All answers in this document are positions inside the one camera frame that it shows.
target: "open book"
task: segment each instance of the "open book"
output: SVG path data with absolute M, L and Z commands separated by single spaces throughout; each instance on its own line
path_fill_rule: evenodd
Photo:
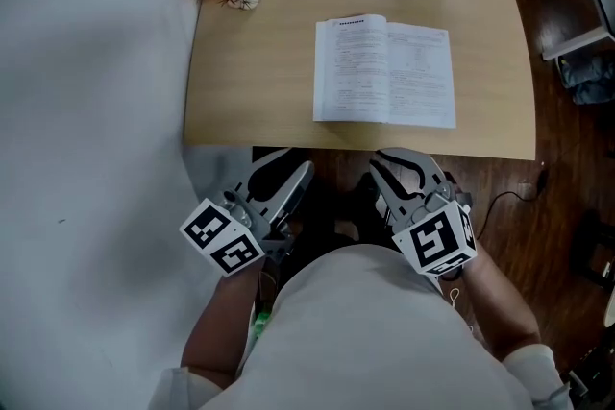
M 316 23 L 314 121 L 453 129 L 449 33 L 381 15 Z

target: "gray cloth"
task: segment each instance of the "gray cloth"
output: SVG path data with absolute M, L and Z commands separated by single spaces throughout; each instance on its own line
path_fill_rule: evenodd
M 524 346 L 497 361 L 400 253 L 354 245 L 321 256 L 286 284 L 234 384 L 222 391 L 197 374 L 169 370 L 149 406 L 230 408 L 572 410 L 572 404 L 547 346 Z
M 574 53 L 557 60 L 561 82 L 577 105 L 615 99 L 615 52 L 597 56 Z

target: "white wall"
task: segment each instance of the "white wall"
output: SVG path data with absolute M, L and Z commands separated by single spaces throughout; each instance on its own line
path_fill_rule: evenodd
M 0 0 L 0 401 L 143 408 L 210 295 L 178 225 L 192 0 Z

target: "dark floor area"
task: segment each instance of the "dark floor area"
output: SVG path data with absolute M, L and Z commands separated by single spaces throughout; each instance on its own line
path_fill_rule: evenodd
M 533 203 L 512 195 L 498 200 L 481 239 L 536 313 L 544 342 L 559 369 L 573 367 L 600 340 L 608 294 L 571 273 L 569 250 L 581 215 L 595 208 L 615 224 L 615 106 L 577 107 L 562 87 L 545 47 L 598 26 L 591 0 L 517 0 L 528 40 L 535 105 L 536 161 L 437 156 L 464 190 L 472 193 L 475 233 L 490 201 L 513 190 L 534 193 L 541 169 L 549 169 L 545 191 Z M 367 170 L 371 153 L 311 150 L 321 180 L 339 191 L 352 189 Z M 414 177 L 401 178 L 411 186 Z M 457 306 L 472 323 L 462 285 Z

